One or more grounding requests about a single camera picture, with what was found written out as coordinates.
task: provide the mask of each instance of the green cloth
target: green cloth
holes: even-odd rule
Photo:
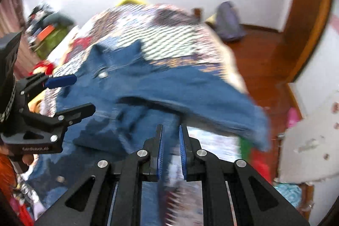
[[[68,32],[68,27],[58,26],[38,45],[34,52],[40,59],[45,60],[52,50],[62,42]]]
[[[241,158],[250,162],[250,153],[252,149],[252,143],[245,138],[240,137],[240,151],[241,151]]]

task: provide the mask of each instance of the black clamp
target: black clamp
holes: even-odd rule
[[[35,223],[59,225],[140,225],[142,182],[161,175],[162,125],[154,138],[125,160],[101,160],[68,189]]]
[[[90,117],[95,112],[91,103],[55,113],[53,117],[33,113],[28,103],[46,88],[72,85],[75,75],[53,77],[39,73],[16,83],[14,102],[8,119],[1,124],[1,140],[10,151],[17,173],[28,170],[22,162],[24,154],[60,153],[67,128]]]
[[[155,138],[123,161],[98,162],[35,223],[36,226],[139,226],[142,181],[157,182],[162,125]],[[306,226],[309,223],[246,161],[220,160],[179,129],[183,174],[202,181],[205,226]]]

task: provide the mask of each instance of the blue gripper pad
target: blue gripper pad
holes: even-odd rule
[[[184,179],[186,180],[186,177],[187,177],[187,155],[186,155],[186,147],[185,147],[184,136],[182,134],[181,126],[179,126],[179,147],[180,147],[182,174],[184,175]]]
[[[164,157],[164,145],[162,139],[162,132],[160,133],[159,151],[158,151],[158,166],[157,166],[157,177],[160,179],[162,173],[162,159]]]
[[[76,81],[77,81],[77,76],[75,76],[74,74],[60,76],[60,77],[53,77],[53,78],[49,78],[45,82],[45,87],[52,89],[52,88],[57,88],[57,87],[71,86],[75,84]]]

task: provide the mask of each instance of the gray bag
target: gray bag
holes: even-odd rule
[[[239,18],[230,1],[223,2],[217,9],[215,31],[218,36],[227,42],[239,40],[246,35],[240,25]]]

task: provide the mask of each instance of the blue denim fabric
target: blue denim fabric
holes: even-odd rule
[[[181,114],[195,114],[248,138],[261,150],[269,149],[266,117],[246,95],[192,66],[153,66],[140,49],[139,40],[116,50],[94,45],[76,73],[76,84],[58,94],[58,111],[91,102],[96,112],[68,129],[62,153],[40,156],[29,182],[45,205],[56,201],[63,192],[60,187],[70,187],[90,165],[120,160],[142,148],[159,123],[164,125],[166,171],[171,147],[178,142]],[[108,76],[100,78],[104,71]],[[58,175],[66,182],[58,183]],[[143,185],[141,225],[160,225],[152,185]]]

